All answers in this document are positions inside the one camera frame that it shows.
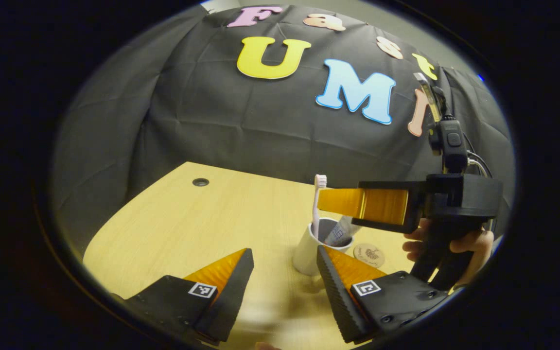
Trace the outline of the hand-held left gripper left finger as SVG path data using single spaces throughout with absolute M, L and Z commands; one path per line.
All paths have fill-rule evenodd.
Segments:
M 243 248 L 186 277 L 164 275 L 124 303 L 171 337 L 217 346 L 236 323 L 254 266 Z

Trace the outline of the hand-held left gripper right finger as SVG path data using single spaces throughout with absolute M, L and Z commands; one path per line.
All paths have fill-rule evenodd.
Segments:
M 345 343 L 396 336 L 449 296 L 405 271 L 386 274 L 326 245 L 317 248 L 317 267 Z

